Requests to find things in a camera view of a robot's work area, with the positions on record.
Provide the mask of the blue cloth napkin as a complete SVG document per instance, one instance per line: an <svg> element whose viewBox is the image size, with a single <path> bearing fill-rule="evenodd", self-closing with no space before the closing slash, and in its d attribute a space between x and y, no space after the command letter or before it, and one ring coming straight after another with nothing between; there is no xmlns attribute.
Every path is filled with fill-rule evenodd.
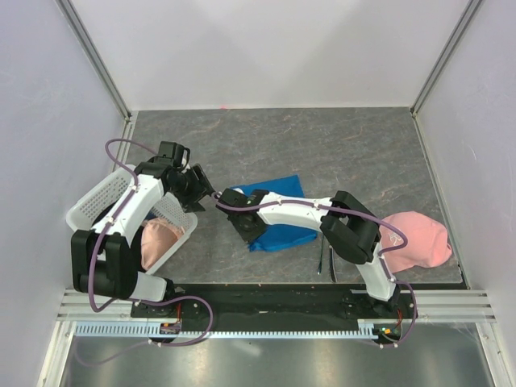
<svg viewBox="0 0 516 387"><path fill-rule="evenodd" d="M273 200L277 195L287 198L305 197L297 174L250 185L237 185L232 189L247 197L256 190L266 190L275 193ZM267 227L264 234L248 243L250 252L279 252L310 243L317 238L317 230L310 226L311 221L299 217L302 210L287 210L285 214L284 208L279 206L268 206L264 210L263 220Z"/></svg>

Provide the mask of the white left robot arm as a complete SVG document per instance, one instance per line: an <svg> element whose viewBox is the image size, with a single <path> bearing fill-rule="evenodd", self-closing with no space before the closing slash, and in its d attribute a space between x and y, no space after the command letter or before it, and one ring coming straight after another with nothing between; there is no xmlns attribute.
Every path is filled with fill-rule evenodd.
<svg viewBox="0 0 516 387"><path fill-rule="evenodd" d="M160 317L177 308L172 281L156 271L188 240L200 201L213 189L199 164L155 157L125 165L90 190L68 213L73 229L73 287L110 302L147 302Z"/></svg>

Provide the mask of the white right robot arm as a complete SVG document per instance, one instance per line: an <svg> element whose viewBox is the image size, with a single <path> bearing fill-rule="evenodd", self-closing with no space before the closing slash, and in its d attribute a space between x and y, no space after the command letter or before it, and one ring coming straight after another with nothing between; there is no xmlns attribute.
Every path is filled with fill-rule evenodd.
<svg viewBox="0 0 516 387"><path fill-rule="evenodd" d="M408 239L350 193L339 191L332 198L309 199L263 189L249 196L225 189L213 193L213 199L247 243L276 225L322 233L336 255L358 268L376 316L388 317L398 308L400 286L387 268L384 253L405 247Z"/></svg>

